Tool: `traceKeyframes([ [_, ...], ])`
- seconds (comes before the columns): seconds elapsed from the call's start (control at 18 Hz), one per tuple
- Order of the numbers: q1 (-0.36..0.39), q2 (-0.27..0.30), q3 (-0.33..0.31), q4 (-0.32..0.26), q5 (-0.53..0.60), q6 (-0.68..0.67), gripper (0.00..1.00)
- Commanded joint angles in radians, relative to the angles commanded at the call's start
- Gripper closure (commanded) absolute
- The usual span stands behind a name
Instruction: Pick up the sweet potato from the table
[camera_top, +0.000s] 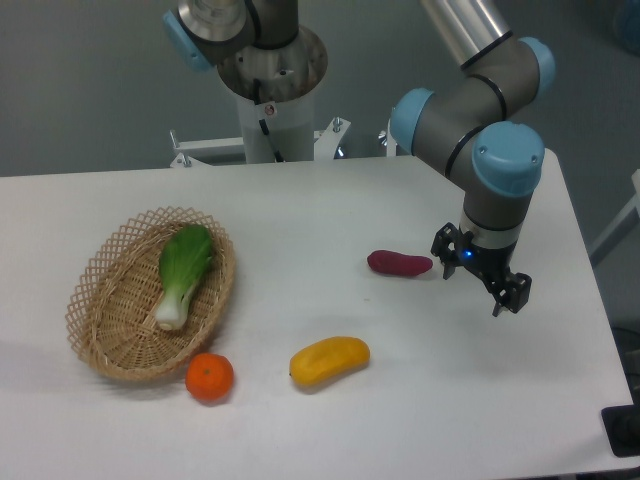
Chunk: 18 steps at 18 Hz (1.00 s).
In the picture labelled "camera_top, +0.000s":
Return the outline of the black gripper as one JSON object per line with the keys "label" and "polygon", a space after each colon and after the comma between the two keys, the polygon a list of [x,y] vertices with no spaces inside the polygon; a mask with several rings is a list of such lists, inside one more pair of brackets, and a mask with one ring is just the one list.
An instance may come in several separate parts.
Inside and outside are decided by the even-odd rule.
{"label": "black gripper", "polygon": [[486,288],[495,300],[494,317],[502,311],[517,314],[528,303],[532,278],[509,271],[516,244],[490,249],[464,239],[457,241],[458,236],[459,231],[452,223],[445,224],[434,236],[431,254],[440,261],[443,278],[449,279],[461,265],[486,282]]}

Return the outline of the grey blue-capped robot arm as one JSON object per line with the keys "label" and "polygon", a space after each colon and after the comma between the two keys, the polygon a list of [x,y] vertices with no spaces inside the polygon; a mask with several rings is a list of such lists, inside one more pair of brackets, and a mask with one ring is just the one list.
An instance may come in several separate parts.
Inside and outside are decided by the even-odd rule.
{"label": "grey blue-capped robot arm", "polygon": [[[389,133],[406,152],[464,192],[461,219],[435,235],[432,253],[446,275],[464,268],[493,296],[497,311],[518,312],[531,279],[510,268],[540,178],[545,147],[510,116],[555,77],[548,47],[515,37],[490,1],[423,5],[464,73],[440,95],[406,93]],[[166,34],[196,71],[215,68],[239,102],[246,160],[310,160],[316,142],[307,99],[327,69],[323,43],[300,24],[294,1],[181,1],[163,17]]]}

